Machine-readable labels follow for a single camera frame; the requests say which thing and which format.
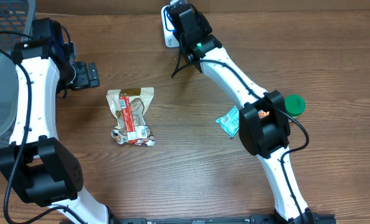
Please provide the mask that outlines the beige brown snack bag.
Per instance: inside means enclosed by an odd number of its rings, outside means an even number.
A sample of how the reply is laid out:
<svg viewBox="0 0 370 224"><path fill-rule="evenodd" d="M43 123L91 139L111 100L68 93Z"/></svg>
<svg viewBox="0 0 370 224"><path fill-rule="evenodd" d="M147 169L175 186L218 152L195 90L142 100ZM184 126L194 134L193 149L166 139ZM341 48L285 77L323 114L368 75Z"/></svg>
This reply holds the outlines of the beige brown snack bag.
<svg viewBox="0 0 370 224"><path fill-rule="evenodd" d="M119 103L120 96L128 96L130 100L131 113L137 133L137 139L133 145L148 147L154 146L154 135L144 119L144 115L154 97L154 88L146 87L125 90L108 90L106 99L110 111L117 121L117 125L111 131L111 136L118 144L124 145L130 143L127 139L125 122Z"/></svg>

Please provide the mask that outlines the teal tissue packet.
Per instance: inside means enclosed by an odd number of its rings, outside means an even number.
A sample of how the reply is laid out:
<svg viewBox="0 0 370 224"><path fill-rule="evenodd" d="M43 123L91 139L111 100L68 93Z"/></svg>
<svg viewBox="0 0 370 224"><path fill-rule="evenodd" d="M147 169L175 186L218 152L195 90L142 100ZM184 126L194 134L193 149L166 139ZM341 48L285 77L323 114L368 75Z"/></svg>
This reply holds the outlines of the teal tissue packet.
<svg viewBox="0 0 370 224"><path fill-rule="evenodd" d="M236 106L225 114L224 116L217 118L216 123L231 137L233 138L239 131L239 110Z"/></svg>

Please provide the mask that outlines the orange Kleenex tissue pack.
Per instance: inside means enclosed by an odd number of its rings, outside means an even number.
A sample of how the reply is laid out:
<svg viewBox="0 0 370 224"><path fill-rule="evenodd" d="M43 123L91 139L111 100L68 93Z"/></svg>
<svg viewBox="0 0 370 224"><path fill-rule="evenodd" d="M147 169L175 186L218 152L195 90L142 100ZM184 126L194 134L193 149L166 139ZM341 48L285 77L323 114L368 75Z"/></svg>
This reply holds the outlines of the orange Kleenex tissue pack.
<svg viewBox="0 0 370 224"><path fill-rule="evenodd" d="M259 114L259 118L262 119L264 117L267 117L270 114L270 112L269 111L260 110L258 112L258 114Z"/></svg>

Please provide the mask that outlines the green lid jar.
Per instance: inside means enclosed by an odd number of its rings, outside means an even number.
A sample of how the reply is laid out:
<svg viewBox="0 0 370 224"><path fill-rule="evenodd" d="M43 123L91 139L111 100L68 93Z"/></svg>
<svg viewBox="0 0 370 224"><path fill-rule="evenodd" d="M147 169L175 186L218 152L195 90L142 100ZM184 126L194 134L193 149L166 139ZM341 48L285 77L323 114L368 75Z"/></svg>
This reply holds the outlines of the green lid jar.
<svg viewBox="0 0 370 224"><path fill-rule="evenodd" d="M296 118L305 111L306 103L300 95L289 95L285 98L285 108L287 114Z"/></svg>

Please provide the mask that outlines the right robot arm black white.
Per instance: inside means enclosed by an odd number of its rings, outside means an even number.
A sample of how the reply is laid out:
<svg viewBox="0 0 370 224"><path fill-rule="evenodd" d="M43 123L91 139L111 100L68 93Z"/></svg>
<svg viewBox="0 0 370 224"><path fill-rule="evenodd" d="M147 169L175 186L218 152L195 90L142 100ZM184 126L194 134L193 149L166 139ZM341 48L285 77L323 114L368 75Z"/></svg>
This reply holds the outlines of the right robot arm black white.
<svg viewBox="0 0 370 224"><path fill-rule="evenodd" d="M212 35L206 17L187 1L171 1L161 10L166 45L177 41L179 59L214 80L239 110L239 138L260 161L275 202L275 223L314 223L290 163L289 122L285 100L254 83Z"/></svg>

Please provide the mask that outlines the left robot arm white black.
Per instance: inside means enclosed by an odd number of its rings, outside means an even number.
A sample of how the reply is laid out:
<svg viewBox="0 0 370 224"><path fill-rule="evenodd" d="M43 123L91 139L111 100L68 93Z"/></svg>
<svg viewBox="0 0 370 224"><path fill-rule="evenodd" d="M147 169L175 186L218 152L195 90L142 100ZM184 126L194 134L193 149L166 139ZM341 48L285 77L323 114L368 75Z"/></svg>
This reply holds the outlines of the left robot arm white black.
<svg viewBox="0 0 370 224"><path fill-rule="evenodd" d="M98 87L95 64L76 61L66 28L49 18L34 20L32 34L8 58L16 67L19 93L9 145L0 148L7 190L73 223L115 223L111 210L84 187L81 165L56 129L57 94Z"/></svg>

